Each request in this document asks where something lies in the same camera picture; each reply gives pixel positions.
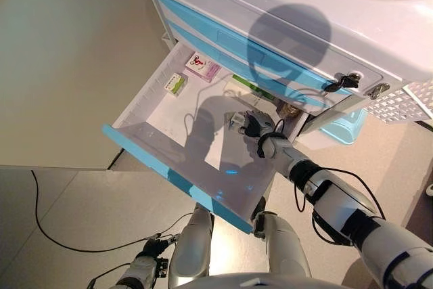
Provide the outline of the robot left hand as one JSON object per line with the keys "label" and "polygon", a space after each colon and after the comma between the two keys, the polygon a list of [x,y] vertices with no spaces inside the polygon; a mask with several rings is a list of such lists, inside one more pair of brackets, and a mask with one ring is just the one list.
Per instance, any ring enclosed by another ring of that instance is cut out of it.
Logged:
{"label": "robot left hand", "polygon": [[168,234],[166,239],[163,238],[161,233],[150,237],[145,243],[143,250],[136,256],[138,257],[159,257],[171,244],[178,241],[180,234]]}

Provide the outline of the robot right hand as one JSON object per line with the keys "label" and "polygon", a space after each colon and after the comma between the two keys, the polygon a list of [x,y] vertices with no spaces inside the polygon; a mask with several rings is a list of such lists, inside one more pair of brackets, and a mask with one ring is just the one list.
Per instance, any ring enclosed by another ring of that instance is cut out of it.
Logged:
{"label": "robot right hand", "polygon": [[262,111],[245,111],[244,118],[244,124],[239,128],[239,132],[248,137],[261,137],[272,132],[275,128],[273,119]]}

